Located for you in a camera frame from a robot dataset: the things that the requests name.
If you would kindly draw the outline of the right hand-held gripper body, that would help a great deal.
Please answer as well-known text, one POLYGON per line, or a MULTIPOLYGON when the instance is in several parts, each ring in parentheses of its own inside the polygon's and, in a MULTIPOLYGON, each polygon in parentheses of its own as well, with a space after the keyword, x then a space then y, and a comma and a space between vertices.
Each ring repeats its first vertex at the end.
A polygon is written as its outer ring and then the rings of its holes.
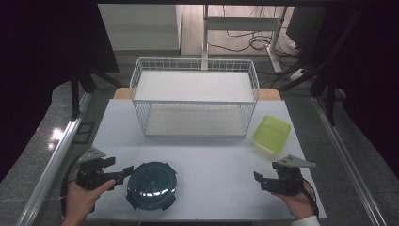
POLYGON ((303 188, 301 168, 315 168, 316 164, 291 154, 272 163, 278 175, 275 193, 294 196, 303 188))

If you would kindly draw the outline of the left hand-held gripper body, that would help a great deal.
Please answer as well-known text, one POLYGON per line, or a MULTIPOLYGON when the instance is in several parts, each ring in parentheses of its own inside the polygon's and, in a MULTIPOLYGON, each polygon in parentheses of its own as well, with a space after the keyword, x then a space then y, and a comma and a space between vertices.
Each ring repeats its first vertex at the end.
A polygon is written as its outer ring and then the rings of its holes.
POLYGON ((101 159, 106 159, 105 153, 91 147, 79 159, 79 171, 76 183, 84 189, 94 190, 106 182, 101 159))

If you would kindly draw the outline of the dark round lidded container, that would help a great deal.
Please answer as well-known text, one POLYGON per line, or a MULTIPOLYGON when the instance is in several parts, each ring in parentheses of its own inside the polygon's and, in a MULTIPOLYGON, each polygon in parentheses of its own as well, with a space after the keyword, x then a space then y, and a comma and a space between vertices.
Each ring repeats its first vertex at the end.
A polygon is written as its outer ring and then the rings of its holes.
POLYGON ((168 163, 143 163, 128 181, 126 200, 135 210, 165 211, 176 200, 176 188, 177 172, 168 163))

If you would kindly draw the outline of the person's right hand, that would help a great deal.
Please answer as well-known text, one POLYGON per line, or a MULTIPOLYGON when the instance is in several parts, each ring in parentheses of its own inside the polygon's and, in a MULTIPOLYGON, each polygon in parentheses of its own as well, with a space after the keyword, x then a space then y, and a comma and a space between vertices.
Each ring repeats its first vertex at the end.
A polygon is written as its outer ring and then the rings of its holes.
POLYGON ((296 220, 311 217, 314 215, 311 201, 303 193, 299 193, 296 196, 285 196, 277 194, 277 197, 282 199, 282 201, 286 204, 289 212, 295 217, 296 220))

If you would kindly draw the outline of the person's left hand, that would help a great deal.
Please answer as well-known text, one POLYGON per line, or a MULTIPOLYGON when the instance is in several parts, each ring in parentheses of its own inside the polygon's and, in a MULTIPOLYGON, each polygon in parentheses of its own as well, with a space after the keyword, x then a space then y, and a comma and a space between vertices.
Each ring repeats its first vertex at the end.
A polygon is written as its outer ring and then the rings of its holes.
POLYGON ((95 202, 105 191, 115 184, 114 180, 103 183, 94 190, 86 190, 79 186, 75 181, 68 183, 66 195, 66 208, 64 218, 86 219, 92 211, 95 202))

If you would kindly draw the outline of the green square plastic container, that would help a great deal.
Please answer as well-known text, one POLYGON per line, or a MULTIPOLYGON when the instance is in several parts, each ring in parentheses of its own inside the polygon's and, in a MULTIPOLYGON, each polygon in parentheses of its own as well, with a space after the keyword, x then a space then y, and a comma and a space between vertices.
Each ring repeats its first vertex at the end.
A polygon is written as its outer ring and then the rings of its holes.
POLYGON ((267 115, 256 128, 252 140, 256 146, 271 153, 281 153, 292 126, 277 117, 267 115))

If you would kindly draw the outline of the wooden table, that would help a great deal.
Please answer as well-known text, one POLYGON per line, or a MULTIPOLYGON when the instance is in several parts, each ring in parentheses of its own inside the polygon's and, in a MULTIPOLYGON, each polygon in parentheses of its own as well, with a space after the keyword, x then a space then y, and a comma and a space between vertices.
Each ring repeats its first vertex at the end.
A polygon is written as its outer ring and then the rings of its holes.
MULTIPOLYGON (((114 99, 130 99, 128 88, 119 88, 115 91, 114 99)), ((276 89, 259 89, 260 101, 281 101, 281 96, 276 89)))

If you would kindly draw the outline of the black tripod stand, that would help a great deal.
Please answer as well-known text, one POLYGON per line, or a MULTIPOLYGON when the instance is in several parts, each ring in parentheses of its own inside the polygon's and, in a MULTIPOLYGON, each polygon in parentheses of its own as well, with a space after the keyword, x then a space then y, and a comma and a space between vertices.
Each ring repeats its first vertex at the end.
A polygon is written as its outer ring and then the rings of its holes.
POLYGON ((311 96, 320 96, 324 90, 327 91, 325 116, 332 126, 335 125, 334 103, 336 100, 335 90, 337 88, 336 73, 333 69, 337 64, 340 52, 343 50, 361 14, 361 9, 350 8, 344 14, 341 22, 335 24, 334 30, 330 32, 330 35, 325 38, 324 42, 311 51, 311 56, 317 51, 322 51, 324 53, 320 57, 319 63, 314 67, 310 67, 301 77, 279 88, 280 91, 289 90, 311 78, 315 78, 309 89, 309 93, 311 96))
POLYGON ((116 88, 122 87, 121 82, 93 66, 73 66, 71 74, 72 121, 76 121, 81 113, 79 86, 82 86, 83 90, 88 93, 92 93, 96 89, 96 85, 91 77, 93 74, 116 88))

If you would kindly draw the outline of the dark curtain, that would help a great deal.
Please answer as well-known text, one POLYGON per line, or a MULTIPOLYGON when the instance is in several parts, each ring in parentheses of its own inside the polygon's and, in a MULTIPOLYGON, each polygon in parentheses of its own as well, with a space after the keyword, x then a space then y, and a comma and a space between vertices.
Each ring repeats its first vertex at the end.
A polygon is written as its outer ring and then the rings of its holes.
POLYGON ((77 73, 118 70, 95 0, 0 0, 0 182, 57 86, 77 73))
POLYGON ((399 0, 369 0, 330 73, 343 108, 399 178, 399 0))

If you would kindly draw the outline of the white cabinet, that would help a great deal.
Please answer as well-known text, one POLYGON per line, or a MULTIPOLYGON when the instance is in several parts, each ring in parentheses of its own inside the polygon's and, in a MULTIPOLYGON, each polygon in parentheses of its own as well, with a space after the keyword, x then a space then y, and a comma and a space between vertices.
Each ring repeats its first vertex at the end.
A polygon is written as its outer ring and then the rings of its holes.
POLYGON ((181 17, 175 5, 98 7, 114 51, 180 49, 181 17))

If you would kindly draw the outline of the aluminium rail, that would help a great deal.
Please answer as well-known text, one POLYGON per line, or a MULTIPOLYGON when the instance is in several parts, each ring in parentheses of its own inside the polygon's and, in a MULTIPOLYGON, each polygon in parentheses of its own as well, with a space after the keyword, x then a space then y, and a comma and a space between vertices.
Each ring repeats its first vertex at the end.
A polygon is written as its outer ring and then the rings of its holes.
POLYGON ((84 93, 79 102, 79 113, 74 121, 70 121, 64 131, 64 135, 58 142, 46 168, 44 169, 35 189, 33 190, 23 212, 17 220, 15 226, 32 226, 40 208, 50 190, 53 181, 61 167, 61 164, 72 144, 73 138, 80 126, 82 119, 87 111, 91 93, 84 93))
POLYGON ((372 222, 373 226, 388 226, 370 188, 364 182, 359 170, 350 156, 349 151, 344 145, 338 130, 327 118, 327 111, 323 106, 323 101, 318 97, 311 97, 311 101, 327 130, 328 136, 343 163, 343 167, 345 168, 345 171, 359 196, 359 200, 363 205, 368 218, 372 222))

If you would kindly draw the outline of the white desk frame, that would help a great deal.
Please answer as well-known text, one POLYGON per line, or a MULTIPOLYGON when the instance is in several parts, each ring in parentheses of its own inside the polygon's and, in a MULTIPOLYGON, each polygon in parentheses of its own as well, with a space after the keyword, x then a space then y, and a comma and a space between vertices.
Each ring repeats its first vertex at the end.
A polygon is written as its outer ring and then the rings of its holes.
POLYGON ((273 66, 275 73, 282 73, 281 66, 276 56, 276 45, 279 34, 287 12, 284 7, 279 17, 276 18, 255 18, 255 17, 213 17, 209 16, 209 6, 203 6, 203 42, 201 46, 201 57, 208 58, 208 32, 231 30, 231 31, 264 31, 272 32, 270 43, 266 47, 266 52, 273 66))

